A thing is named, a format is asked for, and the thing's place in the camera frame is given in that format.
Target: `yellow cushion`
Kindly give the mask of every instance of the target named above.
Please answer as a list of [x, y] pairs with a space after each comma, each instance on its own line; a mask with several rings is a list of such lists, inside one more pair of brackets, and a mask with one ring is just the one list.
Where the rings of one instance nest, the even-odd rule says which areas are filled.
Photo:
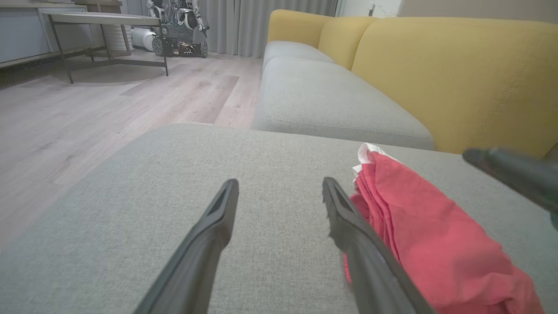
[[321, 29], [332, 19], [330, 16], [316, 15], [278, 9], [271, 12], [267, 42], [286, 40], [301, 42], [318, 48]]
[[558, 142], [558, 25], [385, 18], [362, 36], [352, 71], [422, 122], [438, 150], [544, 156]]
[[364, 31], [378, 18], [369, 16], [336, 17], [321, 31], [318, 49], [347, 69], [353, 67], [354, 54]]

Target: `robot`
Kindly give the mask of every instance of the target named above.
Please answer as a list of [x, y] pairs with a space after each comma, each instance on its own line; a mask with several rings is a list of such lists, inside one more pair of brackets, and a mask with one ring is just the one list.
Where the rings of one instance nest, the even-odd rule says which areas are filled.
[[204, 25], [198, 0], [148, 0], [147, 13], [161, 20], [161, 28], [155, 28], [153, 50], [163, 56], [208, 56], [208, 43], [193, 44], [194, 30], [200, 30], [207, 38], [209, 25]]

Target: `wooden floor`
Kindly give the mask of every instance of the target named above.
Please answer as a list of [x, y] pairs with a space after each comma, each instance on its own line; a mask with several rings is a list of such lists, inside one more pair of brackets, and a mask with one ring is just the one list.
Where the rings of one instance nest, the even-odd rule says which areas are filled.
[[[138, 50], [132, 57], [162, 60]], [[69, 84], [59, 61], [0, 72], [0, 249], [95, 166], [151, 129], [250, 127], [262, 59], [167, 59], [168, 77], [164, 68], [111, 65], [75, 71]]]

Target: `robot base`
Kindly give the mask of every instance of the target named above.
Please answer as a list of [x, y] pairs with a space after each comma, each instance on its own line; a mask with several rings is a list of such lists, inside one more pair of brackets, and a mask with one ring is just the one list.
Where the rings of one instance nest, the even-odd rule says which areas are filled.
[[202, 41], [199, 44], [188, 44], [178, 38], [157, 36], [153, 39], [153, 50], [158, 56], [163, 56], [163, 45], [167, 56], [197, 56], [205, 58], [208, 56], [208, 43]]

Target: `red garment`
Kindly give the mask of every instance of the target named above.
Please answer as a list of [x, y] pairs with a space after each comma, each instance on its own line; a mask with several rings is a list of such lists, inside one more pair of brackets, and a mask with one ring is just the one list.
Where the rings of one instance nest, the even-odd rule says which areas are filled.
[[351, 200], [438, 313], [544, 313], [532, 279], [454, 201], [389, 156], [368, 158]]

